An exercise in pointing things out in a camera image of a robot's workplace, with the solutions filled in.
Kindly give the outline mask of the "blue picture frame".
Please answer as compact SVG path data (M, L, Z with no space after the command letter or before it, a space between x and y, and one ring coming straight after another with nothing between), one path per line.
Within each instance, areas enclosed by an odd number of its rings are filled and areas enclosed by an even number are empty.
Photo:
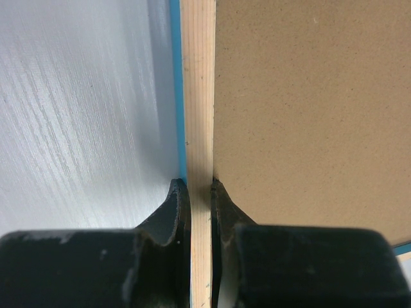
M410 2L171 1L192 307L211 186L259 225L362 228L410 260Z

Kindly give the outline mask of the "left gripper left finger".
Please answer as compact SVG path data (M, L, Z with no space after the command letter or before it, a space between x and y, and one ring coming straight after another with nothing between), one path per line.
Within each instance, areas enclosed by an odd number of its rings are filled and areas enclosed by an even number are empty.
M25 230L1 238L2 307L189 307L189 194L131 229Z

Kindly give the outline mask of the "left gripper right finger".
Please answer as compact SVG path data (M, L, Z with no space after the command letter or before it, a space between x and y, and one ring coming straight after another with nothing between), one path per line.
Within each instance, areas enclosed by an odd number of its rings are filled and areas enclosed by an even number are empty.
M407 307L390 244L362 228L259 225L211 186L213 307Z

